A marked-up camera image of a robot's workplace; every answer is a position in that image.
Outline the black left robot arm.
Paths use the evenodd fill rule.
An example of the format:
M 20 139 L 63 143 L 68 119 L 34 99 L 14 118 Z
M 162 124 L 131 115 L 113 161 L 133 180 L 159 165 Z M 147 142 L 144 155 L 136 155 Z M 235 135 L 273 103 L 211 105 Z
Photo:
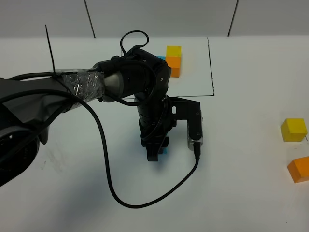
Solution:
M 165 139 L 174 125 L 167 96 L 171 68 L 138 46 L 90 69 L 57 70 L 0 81 L 0 183 L 22 174 L 61 114 L 99 100 L 136 106 L 142 144 Z

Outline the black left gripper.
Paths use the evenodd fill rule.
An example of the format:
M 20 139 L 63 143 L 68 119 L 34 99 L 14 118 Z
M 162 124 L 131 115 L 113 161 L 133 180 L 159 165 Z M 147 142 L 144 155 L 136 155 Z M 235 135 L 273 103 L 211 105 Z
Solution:
M 168 132 L 176 125 L 169 116 L 170 97 L 151 99 L 137 107 L 141 144 L 146 148 L 147 160 L 158 161 L 161 147 L 168 147 Z

